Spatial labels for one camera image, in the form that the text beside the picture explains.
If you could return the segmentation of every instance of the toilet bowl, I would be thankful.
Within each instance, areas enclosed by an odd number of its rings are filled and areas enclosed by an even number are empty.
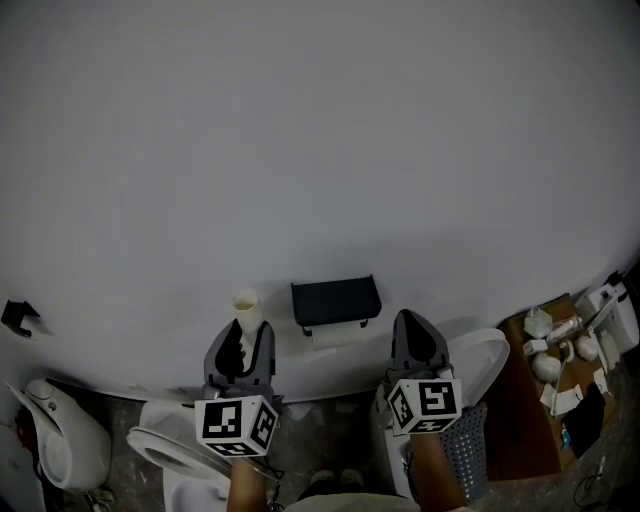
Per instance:
[[[482,329],[447,342],[454,377],[462,381],[462,403],[475,406],[498,377],[509,356],[509,343],[499,329]],[[369,426],[378,472],[385,492],[411,498],[405,468],[408,466],[409,435],[393,435],[392,413],[381,384],[369,414]]]
[[[195,410],[176,402],[147,402],[127,442],[162,467],[166,512],[224,512],[231,465],[198,443]]]

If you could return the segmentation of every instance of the white wall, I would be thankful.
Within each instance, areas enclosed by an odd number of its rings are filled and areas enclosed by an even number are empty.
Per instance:
[[[255,287],[289,398],[369,386],[393,318],[497,323],[640,241],[634,2],[29,2],[0,20],[0,299],[57,372],[202,383]],[[321,359],[289,283],[373,273]]]

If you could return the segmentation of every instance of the toilet lid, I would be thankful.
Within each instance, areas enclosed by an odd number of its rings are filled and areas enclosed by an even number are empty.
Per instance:
[[[127,435],[127,442],[145,459],[190,478],[209,480],[218,475],[229,477],[231,474],[229,464],[217,459],[213,453],[211,458],[205,457],[155,432],[132,428]]]
[[[476,405],[496,380],[509,357],[500,329],[481,329],[447,343],[456,379],[462,380],[462,404]]]

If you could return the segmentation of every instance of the toilet paper roll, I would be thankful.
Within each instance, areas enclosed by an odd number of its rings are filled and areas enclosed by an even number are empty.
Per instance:
[[[256,341],[258,328],[264,320],[258,294],[255,290],[246,290],[234,296],[231,303],[242,333],[247,341],[253,345]]]
[[[318,325],[310,330],[313,350],[353,345],[366,338],[366,329],[360,327],[360,322]]]

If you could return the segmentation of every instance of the concrete floor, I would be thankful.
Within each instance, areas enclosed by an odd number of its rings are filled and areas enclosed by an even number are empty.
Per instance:
[[[561,475],[526,481],[492,483],[489,492],[473,509],[570,511],[578,482],[592,474],[601,455],[606,456],[604,477],[588,497],[606,501],[611,491],[623,484],[640,480],[640,378],[631,377],[624,365],[611,374],[609,386],[618,403],[617,419],[580,461]],[[113,455],[108,489],[115,495],[113,512],[163,511],[162,471],[138,456],[125,436],[137,425],[142,404],[73,390],[83,404],[112,433]],[[380,490],[372,460],[369,406],[373,395],[365,393],[336,400],[294,404],[284,408],[280,428],[271,451],[273,467],[285,469],[278,501],[289,505],[307,487],[311,475],[321,468],[336,472],[345,467],[358,468],[371,490]],[[86,504],[66,495],[68,511],[88,510]]]

